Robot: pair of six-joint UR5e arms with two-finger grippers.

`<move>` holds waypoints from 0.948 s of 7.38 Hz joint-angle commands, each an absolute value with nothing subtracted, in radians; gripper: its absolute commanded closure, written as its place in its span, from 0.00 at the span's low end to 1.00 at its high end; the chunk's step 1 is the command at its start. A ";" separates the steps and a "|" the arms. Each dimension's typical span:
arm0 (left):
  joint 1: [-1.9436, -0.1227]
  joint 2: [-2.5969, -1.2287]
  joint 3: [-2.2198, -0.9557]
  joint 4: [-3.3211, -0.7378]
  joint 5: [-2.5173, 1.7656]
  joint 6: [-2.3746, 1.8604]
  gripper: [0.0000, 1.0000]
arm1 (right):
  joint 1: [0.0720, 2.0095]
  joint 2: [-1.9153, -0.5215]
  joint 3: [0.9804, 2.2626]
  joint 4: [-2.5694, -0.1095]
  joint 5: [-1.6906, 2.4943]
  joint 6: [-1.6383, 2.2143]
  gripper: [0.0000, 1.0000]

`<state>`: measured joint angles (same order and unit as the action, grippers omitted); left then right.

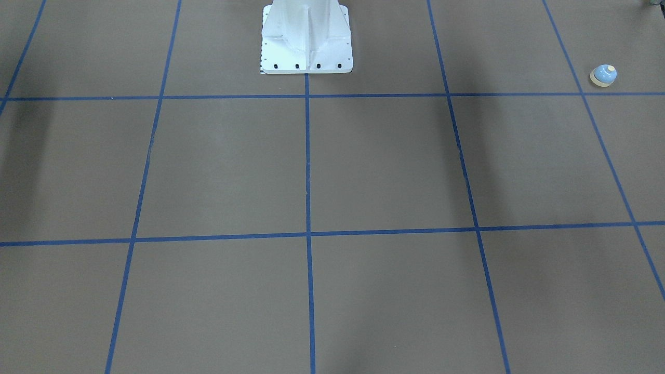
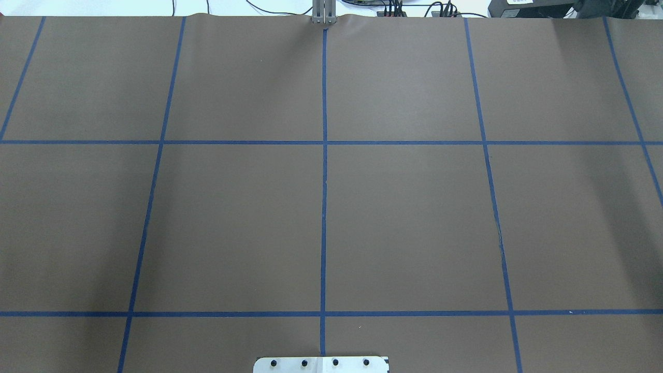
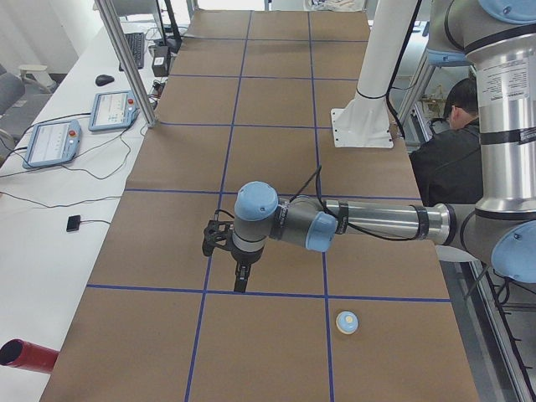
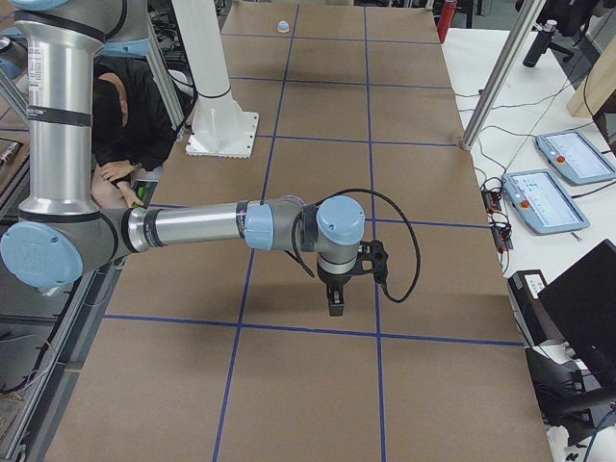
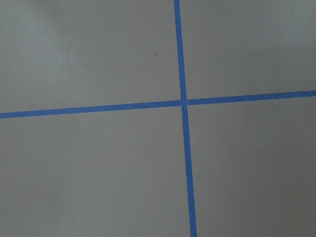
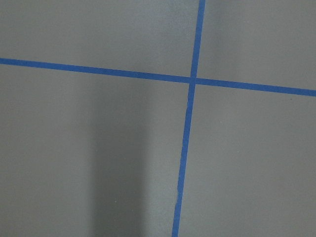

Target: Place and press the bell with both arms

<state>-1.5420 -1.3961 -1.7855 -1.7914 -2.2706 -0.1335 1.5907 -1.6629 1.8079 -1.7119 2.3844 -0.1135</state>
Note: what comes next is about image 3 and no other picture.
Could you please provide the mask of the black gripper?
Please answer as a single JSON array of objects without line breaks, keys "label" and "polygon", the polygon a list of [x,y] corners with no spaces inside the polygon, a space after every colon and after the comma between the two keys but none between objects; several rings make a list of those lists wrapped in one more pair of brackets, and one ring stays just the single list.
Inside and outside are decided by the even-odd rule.
[{"label": "black gripper", "polygon": [[234,247],[231,250],[231,255],[236,262],[234,292],[246,291],[251,266],[261,258],[262,254],[263,249],[243,251]]}]

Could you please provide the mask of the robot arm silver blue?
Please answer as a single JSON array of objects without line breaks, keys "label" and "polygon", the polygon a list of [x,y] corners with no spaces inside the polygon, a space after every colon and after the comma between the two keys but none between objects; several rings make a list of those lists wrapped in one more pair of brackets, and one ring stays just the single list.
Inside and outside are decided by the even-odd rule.
[{"label": "robot arm silver blue", "polygon": [[243,186],[228,247],[234,288],[245,290],[269,238],[326,251],[353,229],[393,240],[462,249],[503,276],[535,280],[535,4],[435,1],[429,48],[462,53],[477,70],[482,198],[473,205],[395,206],[278,197],[263,182]]}]

